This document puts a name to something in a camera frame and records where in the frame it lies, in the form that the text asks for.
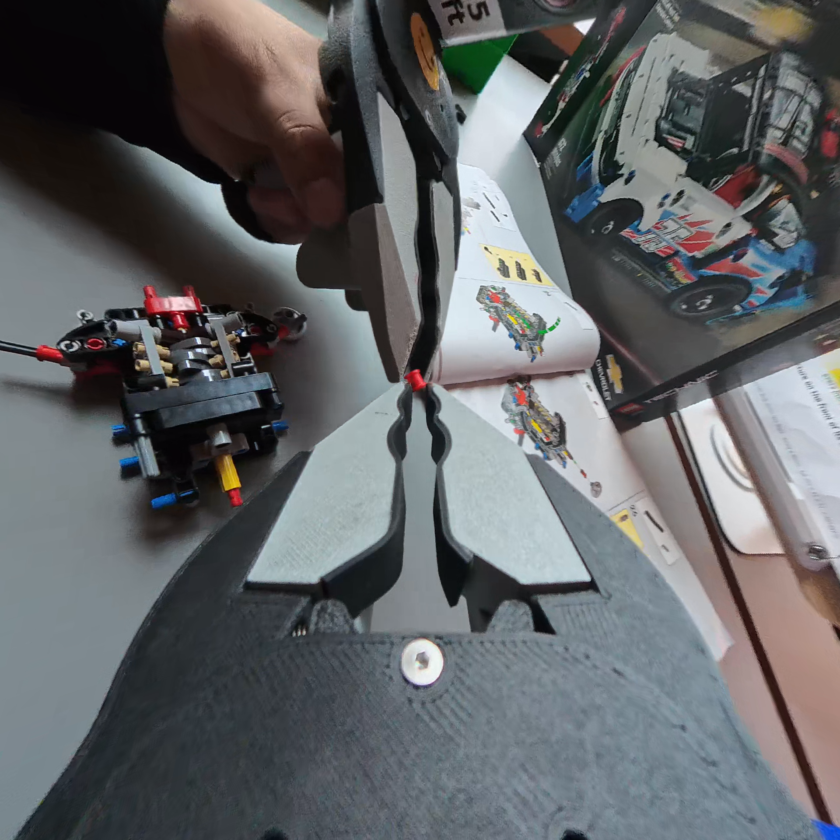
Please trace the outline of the lego set box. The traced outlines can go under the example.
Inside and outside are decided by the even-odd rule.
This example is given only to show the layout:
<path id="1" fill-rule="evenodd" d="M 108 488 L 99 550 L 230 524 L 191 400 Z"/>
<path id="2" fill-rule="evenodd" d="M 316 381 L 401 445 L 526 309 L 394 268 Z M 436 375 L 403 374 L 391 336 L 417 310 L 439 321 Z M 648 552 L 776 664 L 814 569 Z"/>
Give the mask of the lego set box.
<path id="1" fill-rule="evenodd" d="M 838 2 L 600 2 L 524 132 L 620 428 L 838 349 Z"/>

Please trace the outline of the green plastic box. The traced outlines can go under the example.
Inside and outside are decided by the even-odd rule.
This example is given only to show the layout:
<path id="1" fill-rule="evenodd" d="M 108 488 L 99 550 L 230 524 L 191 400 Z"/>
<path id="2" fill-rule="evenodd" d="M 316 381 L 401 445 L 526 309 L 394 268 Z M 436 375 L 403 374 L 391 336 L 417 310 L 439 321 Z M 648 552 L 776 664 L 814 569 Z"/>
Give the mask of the green plastic box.
<path id="1" fill-rule="evenodd" d="M 445 47 L 443 66 L 448 77 L 457 80 L 470 92 L 480 94 L 516 39 L 516 35 L 510 35 Z"/>

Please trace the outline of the white printed sheet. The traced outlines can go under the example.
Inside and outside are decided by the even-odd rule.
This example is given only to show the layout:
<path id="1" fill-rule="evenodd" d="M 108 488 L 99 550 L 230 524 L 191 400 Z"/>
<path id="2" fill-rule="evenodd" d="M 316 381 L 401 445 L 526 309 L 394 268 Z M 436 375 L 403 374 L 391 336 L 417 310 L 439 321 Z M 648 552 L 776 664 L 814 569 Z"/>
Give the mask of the white printed sheet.
<path id="1" fill-rule="evenodd" d="M 747 385 L 805 526 L 807 552 L 839 556 L 839 349 Z"/>

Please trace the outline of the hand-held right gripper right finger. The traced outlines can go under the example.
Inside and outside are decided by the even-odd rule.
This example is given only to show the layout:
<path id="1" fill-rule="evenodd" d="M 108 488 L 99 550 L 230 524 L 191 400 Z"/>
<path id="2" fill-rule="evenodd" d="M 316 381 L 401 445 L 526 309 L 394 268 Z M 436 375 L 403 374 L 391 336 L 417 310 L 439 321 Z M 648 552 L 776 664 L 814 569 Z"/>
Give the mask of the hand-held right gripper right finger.
<path id="1" fill-rule="evenodd" d="M 425 404 L 437 571 L 448 603 L 498 606 L 594 589 L 531 459 L 442 386 L 427 386 Z"/>

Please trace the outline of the person's left forearm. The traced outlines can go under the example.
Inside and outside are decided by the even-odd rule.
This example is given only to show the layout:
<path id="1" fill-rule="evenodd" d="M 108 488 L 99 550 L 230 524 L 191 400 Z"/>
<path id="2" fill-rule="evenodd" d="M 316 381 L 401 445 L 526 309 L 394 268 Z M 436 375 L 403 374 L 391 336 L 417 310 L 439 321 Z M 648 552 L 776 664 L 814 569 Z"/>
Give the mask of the person's left forearm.
<path id="1" fill-rule="evenodd" d="M 108 132 L 205 182 L 226 174 L 175 117 L 166 1 L 2 1 L 2 100 Z"/>

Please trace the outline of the white rounded panel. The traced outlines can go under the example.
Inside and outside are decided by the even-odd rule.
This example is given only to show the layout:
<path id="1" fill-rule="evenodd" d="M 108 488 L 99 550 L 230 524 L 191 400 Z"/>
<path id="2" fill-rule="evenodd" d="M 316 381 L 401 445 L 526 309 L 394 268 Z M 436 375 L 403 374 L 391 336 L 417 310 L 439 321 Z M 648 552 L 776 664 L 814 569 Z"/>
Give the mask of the white rounded panel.
<path id="1" fill-rule="evenodd" d="M 731 547 L 748 556 L 782 555 L 749 472 L 713 400 L 679 412 L 717 523 Z"/>

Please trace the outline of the person's left hand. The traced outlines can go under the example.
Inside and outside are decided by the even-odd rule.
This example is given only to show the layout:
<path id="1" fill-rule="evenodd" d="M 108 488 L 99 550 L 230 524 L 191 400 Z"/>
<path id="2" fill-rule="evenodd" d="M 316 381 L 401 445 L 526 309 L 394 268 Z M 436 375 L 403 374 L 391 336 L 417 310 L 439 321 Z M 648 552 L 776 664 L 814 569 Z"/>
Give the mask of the person's left hand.
<path id="1" fill-rule="evenodd" d="M 235 182 L 269 241 L 296 245 L 346 218 L 343 156 L 327 124 L 320 42 L 260 2 L 169 2 L 175 115 Z"/>

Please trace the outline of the lego instruction booklet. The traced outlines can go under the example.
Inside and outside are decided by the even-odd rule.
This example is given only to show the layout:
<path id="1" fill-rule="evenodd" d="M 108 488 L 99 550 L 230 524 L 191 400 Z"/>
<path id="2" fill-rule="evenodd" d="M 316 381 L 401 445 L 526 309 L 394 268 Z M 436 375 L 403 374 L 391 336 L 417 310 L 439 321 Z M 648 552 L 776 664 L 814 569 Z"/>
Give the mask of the lego instruction booklet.
<path id="1" fill-rule="evenodd" d="M 717 662 L 732 638 L 642 477 L 589 372 L 591 317 L 545 273 L 499 185 L 458 164 L 461 239 L 432 381 L 538 456 L 647 555 Z"/>

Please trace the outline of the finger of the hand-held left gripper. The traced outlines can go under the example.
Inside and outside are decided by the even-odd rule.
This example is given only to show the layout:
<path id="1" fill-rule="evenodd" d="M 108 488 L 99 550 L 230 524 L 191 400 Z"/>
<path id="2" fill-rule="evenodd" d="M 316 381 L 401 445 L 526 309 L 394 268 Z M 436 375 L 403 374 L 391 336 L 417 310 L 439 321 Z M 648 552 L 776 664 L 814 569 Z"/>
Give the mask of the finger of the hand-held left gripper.
<path id="1" fill-rule="evenodd" d="M 385 376 L 397 383 L 421 327 L 415 246 L 417 169 L 403 126 L 378 98 L 384 200 L 349 214 L 345 225 L 318 231 L 297 252 L 297 276 L 311 289 L 353 291 L 369 314 Z"/>
<path id="2" fill-rule="evenodd" d="M 409 371 L 428 379 L 443 338 L 455 279 L 460 238 L 458 197 L 443 182 L 419 185 L 416 250 L 419 261 L 421 320 L 409 359 Z"/>

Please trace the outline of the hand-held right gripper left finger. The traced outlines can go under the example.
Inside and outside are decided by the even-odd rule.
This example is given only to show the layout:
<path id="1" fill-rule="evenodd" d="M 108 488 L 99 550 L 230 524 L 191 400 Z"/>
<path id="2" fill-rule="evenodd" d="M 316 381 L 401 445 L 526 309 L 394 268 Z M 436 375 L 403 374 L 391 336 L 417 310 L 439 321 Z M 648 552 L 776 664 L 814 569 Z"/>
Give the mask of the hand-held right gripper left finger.
<path id="1" fill-rule="evenodd" d="M 252 589 L 363 614 L 403 569 L 412 388 L 393 385 L 317 444 L 248 572 Z"/>

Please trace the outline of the black lego engine assembly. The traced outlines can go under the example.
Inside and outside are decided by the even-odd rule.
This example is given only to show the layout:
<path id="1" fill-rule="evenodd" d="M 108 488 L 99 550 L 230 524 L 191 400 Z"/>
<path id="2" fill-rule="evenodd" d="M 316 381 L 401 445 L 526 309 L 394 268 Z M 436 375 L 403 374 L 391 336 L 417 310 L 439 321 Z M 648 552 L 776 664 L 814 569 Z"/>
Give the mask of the black lego engine assembly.
<path id="1" fill-rule="evenodd" d="M 259 360 L 299 341 L 307 315 L 280 307 L 265 316 L 251 303 L 204 303 L 191 286 L 171 294 L 146 285 L 137 307 L 99 318 L 81 309 L 77 319 L 53 344 L 3 341 L 2 351 L 60 365 L 77 383 L 119 380 L 122 421 L 112 442 L 132 448 L 121 477 L 150 485 L 151 509 L 197 504 L 196 475 L 207 470 L 229 506 L 241 507 L 236 458 L 274 453 L 288 430 L 277 381 Z"/>

